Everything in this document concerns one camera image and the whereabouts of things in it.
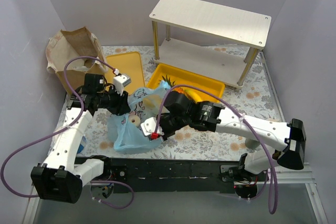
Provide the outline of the blue plastic grocery bag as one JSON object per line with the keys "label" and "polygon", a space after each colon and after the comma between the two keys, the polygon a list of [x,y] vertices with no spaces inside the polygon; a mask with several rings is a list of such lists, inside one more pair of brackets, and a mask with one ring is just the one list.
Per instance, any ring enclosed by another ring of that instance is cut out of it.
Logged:
{"label": "blue plastic grocery bag", "polygon": [[122,116],[112,115],[108,121],[108,139],[113,142],[115,151],[122,154],[145,153],[161,145],[162,140],[149,141],[141,131],[140,126],[135,127],[128,119],[129,115],[135,114],[140,117],[141,123],[151,117],[156,117],[157,113],[152,113],[145,109],[143,98],[151,94],[158,94],[162,99],[170,85],[166,81],[161,81],[155,89],[139,88],[128,97],[128,104],[131,111]]}

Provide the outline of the yellow banana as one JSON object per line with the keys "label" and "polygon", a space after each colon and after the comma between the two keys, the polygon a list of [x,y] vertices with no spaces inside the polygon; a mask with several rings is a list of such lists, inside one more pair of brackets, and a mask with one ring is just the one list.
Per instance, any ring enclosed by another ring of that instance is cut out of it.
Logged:
{"label": "yellow banana", "polygon": [[193,89],[184,89],[184,93],[190,100],[193,100],[196,103],[203,101],[203,99]]}

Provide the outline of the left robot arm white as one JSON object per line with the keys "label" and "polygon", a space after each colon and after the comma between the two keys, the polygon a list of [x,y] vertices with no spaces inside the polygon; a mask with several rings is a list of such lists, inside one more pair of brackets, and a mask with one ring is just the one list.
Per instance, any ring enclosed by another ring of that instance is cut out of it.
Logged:
{"label": "left robot arm white", "polygon": [[108,83],[101,74],[86,74],[84,84],[75,89],[67,104],[61,133],[56,135],[52,150],[42,164],[30,174],[41,199],[76,203],[84,185],[97,178],[106,182],[112,170],[104,158],[89,158],[75,163],[76,155],[87,126],[98,109],[114,115],[130,112],[125,87],[131,83],[126,74],[118,74]]}

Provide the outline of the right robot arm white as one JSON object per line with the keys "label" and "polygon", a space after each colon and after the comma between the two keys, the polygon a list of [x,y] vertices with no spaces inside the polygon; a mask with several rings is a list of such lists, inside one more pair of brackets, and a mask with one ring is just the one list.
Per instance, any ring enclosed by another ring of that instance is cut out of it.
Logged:
{"label": "right robot arm white", "polygon": [[242,180],[274,166],[291,170],[304,168],[306,133],[303,122],[271,122],[253,116],[237,116],[231,109],[209,101],[194,102],[185,95],[172,91],[164,107],[168,112],[157,117],[163,137],[168,138],[185,126],[198,131],[229,133],[264,144],[265,151],[241,156],[237,168]]}

